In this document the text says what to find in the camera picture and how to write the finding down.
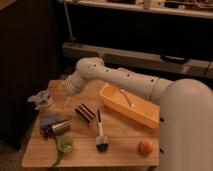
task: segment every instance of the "brush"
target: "brush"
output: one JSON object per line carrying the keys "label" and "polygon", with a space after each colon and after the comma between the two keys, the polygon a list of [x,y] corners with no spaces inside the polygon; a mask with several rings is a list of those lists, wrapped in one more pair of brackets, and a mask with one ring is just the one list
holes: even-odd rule
{"label": "brush", "polygon": [[98,128],[99,128],[99,136],[96,137],[96,148],[99,152],[104,152],[108,148],[108,137],[104,136],[104,133],[103,133],[100,110],[98,110],[98,113],[97,113],[97,121],[98,121]]}

